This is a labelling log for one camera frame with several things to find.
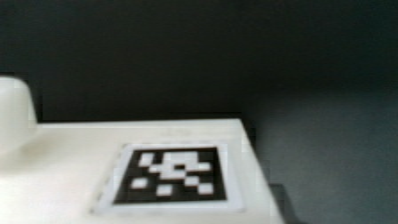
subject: white object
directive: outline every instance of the white object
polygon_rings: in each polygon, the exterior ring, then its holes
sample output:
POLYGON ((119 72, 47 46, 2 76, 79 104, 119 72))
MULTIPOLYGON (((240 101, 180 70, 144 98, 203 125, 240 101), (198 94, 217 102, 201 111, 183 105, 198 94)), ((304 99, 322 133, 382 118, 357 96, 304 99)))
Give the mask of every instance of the white object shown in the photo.
POLYGON ((36 115, 27 84, 0 77, 0 155, 15 150, 36 134, 36 115))
MULTIPOLYGON (((180 120, 38 124, 29 89, 20 80, 0 84, 0 223, 55 224, 283 224, 267 180, 240 120, 180 120), (116 166, 127 144, 171 145, 222 142, 235 172, 244 210, 203 213, 196 206, 158 203, 166 210, 98 214, 107 186, 121 183, 116 166)), ((203 193, 212 187, 199 183, 203 193)))

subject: white border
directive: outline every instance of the white border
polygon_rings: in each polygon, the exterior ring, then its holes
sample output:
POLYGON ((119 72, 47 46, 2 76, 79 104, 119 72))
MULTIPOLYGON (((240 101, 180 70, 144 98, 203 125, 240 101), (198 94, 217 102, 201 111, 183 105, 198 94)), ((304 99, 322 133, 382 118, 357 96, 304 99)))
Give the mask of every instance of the white border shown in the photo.
POLYGON ((103 189, 100 202, 95 207, 96 214, 127 214, 127 213, 198 213, 198 212, 240 212, 244 211, 244 201, 238 189, 237 174, 233 167, 237 164, 231 159, 231 153, 228 152, 228 144, 222 142, 201 142, 201 143, 162 143, 162 144, 128 144, 125 146, 121 157, 116 163, 112 171, 112 177, 103 189), (178 148, 208 148, 215 147, 219 151, 221 169, 224 177, 224 189, 226 189, 226 201, 194 201, 194 202, 155 202, 135 203, 132 205, 114 205, 112 201, 121 186, 123 175, 128 168, 128 162, 135 150, 151 149, 166 150, 178 148))

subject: white cylindrical object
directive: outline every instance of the white cylindrical object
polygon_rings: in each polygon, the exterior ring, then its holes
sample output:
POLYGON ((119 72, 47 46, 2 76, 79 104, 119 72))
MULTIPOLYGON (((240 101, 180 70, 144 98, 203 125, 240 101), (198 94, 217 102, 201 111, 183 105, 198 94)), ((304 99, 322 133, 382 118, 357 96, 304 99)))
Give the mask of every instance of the white cylindrical object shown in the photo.
POLYGON ((29 86, 0 76, 0 154, 15 150, 36 134, 36 113, 29 86))

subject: black square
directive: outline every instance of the black square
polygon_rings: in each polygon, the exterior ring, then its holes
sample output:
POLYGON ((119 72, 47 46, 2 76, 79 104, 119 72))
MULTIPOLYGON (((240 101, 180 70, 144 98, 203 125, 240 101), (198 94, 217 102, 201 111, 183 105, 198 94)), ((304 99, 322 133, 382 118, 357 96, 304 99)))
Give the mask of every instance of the black square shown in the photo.
POLYGON ((157 148, 134 151, 114 204, 226 201, 226 199, 221 157, 215 147, 176 149, 157 148), (142 167, 142 158, 150 154, 151 165, 142 167), (180 161, 167 160, 173 156, 174 158, 183 158, 183 155, 190 156, 187 157, 190 159, 198 158, 198 162, 189 163, 187 161, 194 161, 189 159, 180 159, 180 161), (176 175, 176 173, 185 175, 185 177, 174 178, 173 175, 176 175), (169 194, 160 195, 160 189, 171 190, 169 194))

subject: black background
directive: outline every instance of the black background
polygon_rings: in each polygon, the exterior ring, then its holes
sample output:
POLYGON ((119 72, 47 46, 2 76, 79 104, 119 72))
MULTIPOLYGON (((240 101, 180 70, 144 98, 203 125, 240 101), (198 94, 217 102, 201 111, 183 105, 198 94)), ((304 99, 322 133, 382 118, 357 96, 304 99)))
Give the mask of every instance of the black background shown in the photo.
POLYGON ((6 0, 0 71, 41 122, 244 118, 299 218, 389 224, 397 26, 395 0, 6 0))

